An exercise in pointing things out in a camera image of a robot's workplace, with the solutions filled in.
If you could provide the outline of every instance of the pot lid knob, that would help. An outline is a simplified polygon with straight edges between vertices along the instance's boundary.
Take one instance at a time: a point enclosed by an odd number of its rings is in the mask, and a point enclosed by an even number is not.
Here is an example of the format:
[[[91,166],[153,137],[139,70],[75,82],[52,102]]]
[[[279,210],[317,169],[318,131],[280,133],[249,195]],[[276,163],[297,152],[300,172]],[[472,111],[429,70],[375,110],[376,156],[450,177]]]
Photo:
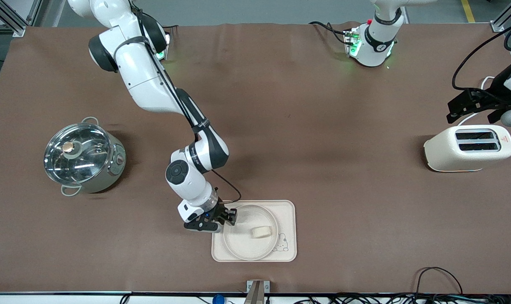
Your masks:
[[[73,144],[73,142],[67,142],[62,145],[62,151],[64,153],[70,153],[73,151],[74,148],[75,148],[75,145]]]

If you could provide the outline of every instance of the beige tray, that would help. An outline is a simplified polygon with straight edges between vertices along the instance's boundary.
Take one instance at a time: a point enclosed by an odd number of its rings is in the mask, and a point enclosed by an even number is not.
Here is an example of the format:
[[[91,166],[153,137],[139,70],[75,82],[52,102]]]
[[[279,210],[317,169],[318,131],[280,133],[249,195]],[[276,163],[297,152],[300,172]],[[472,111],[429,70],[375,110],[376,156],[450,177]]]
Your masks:
[[[257,261],[244,261],[234,256],[225,246],[223,232],[212,233],[212,258],[217,262],[290,262],[296,258],[295,206],[288,200],[238,201],[227,208],[257,205],[269,210],[278,223],[278,242],[271,253]]]

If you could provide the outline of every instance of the pot control knob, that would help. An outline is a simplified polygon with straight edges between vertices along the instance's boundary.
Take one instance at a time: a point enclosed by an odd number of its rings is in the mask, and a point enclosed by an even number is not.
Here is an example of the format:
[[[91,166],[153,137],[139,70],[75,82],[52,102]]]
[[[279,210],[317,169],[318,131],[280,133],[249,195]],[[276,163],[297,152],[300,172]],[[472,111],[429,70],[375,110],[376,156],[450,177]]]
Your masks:
[[[124,157],[122,157],[122,155],[118,154],[116,156],[116,163],[119,164],[119,165],[123,164],[124,163]]]

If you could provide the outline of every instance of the stainless steel pot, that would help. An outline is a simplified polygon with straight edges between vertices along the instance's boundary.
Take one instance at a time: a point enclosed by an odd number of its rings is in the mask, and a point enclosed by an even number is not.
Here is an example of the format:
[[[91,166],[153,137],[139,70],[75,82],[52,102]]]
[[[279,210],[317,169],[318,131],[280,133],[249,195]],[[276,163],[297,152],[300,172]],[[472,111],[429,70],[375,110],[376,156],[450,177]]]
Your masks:
[[[65,196],[107,189],[124,171],[124,146],[98,124],[95,117],[86,117],[59,131],[45,148],[45,172],[61,184]]]

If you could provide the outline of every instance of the metal bracket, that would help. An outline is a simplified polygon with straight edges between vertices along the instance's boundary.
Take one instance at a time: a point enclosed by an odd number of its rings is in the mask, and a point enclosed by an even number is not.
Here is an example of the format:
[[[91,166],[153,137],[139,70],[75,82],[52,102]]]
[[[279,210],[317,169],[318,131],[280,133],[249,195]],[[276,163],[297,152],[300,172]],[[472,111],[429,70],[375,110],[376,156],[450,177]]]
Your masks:
[[[0,0],[0,20],[14,31],[14,37],[22,37],[24,35],[24,27],[30,25],[4,0]]]
[[[502,31],[504,31],[504,29],[505,29],[502,25],[501,25],[501,26],[497,26],[497,25],[495,24],[495,21],[494,21],[494,20],[491,20],[491,21],[490,21],[490,26],[492,27],[492,31],[493,31],[494,33],[502,32]]]
[[[22,27],[22,31],[19,31],[19,32],[14,31],[14,34],[12,35],[12,37],[21,38],[22,36],[24,36],[25,31],[26,31],[26,26]]]
[[[265,293],[270,292],[270,281],[262,281],[262,280],[250,280],[246,281],[246,292],[250,292],[251,286],[254,284],[254,281],[261,281],[263,283],[263,286],[265,287]]]

